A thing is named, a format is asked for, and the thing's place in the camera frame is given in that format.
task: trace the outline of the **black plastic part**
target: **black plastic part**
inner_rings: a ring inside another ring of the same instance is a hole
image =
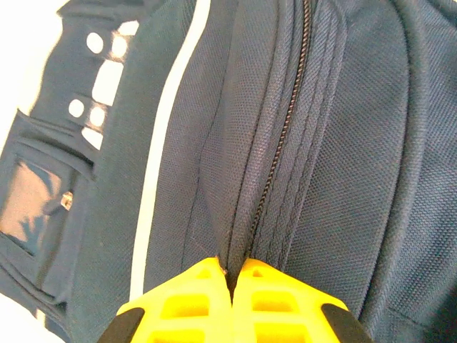
[[[130,343],[143,316],[144,309],[139,307],[116,316],[101,335],[98,343]]]
[[[333,304],[324,304],[321,309],[340,343],[373,343],[362,325],[349,311]]]

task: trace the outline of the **backpack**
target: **backpack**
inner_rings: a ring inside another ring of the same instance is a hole
[[[198,261],[217,255],[233,290],[253,257],[343,300],[377,342],[457,340],[456,2],[59,15],[1,155],[1,292],[95,342]]]

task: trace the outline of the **zipper pull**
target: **zipper pull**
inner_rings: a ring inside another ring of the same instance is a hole
[[[52,214],[54,214],[55,211],[57,211],[61,207],[65,208],[65,210],[69,211],[72,204],[73,204],[73,193],[71,193],[70,191],[65,192],[62,194],[61,197],[56,197],[52,200],[49,200],[43,206],[43,214],[46,216],[51,216]]]
[[[67,211],[70,210],[71,205],[73,205],[73,193],[70,191],[65,192],[60,199],[60,205],[65,208]]]

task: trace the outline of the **side pocket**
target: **side pocket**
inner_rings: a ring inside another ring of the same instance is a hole
[[[19,138],[0,163],[0,254],[10,275],[54,304],[66,301],[91,167],[42,141]]]

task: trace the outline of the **zipper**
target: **zipper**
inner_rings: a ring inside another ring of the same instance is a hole
[[[260,222],[260,218],[263,213],[266,196],[268,195],[268,192],[270,191],[270,188],[271,188],[271,182],[273,181],[274,172],[276,170],[276,166],[278,165],[279,157],[283,150],[283,145],[284,145],[284,141],[286,140],[288,127],[291,122],[292,114],[295,109],[296,101],[298,98],[298,93],[300,91],[301,82],[303,80],[303,74],[305,72],[306,57],[308,56],[310,31],[311,31],[311,0],[303,0],[303,36],[301,38],[300,58],[298,60],[297,74],[295,76],[295,81],[293,83],[291,100],[288,104],[287,115],[286,115],[286,119],[284,120],[283,129],[281,131],[281,136],[279,137],[278,146],[276,147],[276,153],[274,154],[270,172],[268,173],[268,179],[266,180],[266,184],[265,184],[265,187],[263,188],[260,202],[258,203],[256,216],[254,217],[254,221],[251,225],[252,242],[251,242],[251,247],[249,249],[248,255],[251,254],[252,249],[253,249],[254,238],[257,233],[258,223]]]
[[[73,205],[73,192],[68,191],[68,192],[63,193],[61,196],[57,196],[56,198],[48,201],[43,206],[42,212],[46,216],[51,216],[57,210],[61,209],[62,207],[65,208],[66,211],[70,211],[72,205]]]

